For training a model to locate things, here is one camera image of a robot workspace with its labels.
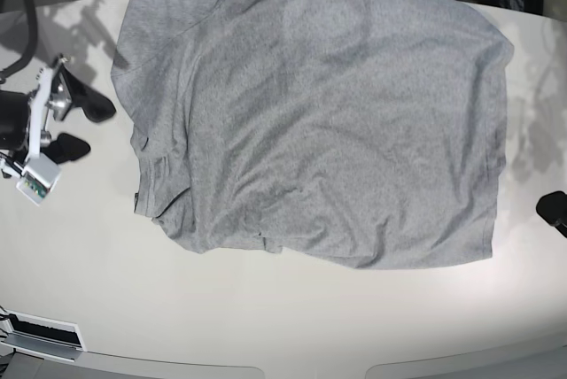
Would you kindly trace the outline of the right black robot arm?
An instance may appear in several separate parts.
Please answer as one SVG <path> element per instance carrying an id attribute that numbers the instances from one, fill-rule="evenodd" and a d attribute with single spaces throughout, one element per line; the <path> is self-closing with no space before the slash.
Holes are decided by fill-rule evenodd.
<path id="1" fill-rule="evenodd" d="M 26 68 L 39 47 L 39 21 L 35 0 L 22 0 L 22 29 L 16 41 L 22 43 L 19 58 L 1 69 L 1 84 Z M 24 166 L 45 155 L 57 165 L 79 160 L 90 153 L 82 139 L 61 133 L 52 138 L 48 119 L 62 121 L 73 109 L 82 110 L 87 120 L 101 123 L 116 113 L 113 102 L 72 74 L 67 58 L 59 54 L 43 69 L 36 87 L 28 92 L 1 90 L 1 167 L 22 175 Z"/>

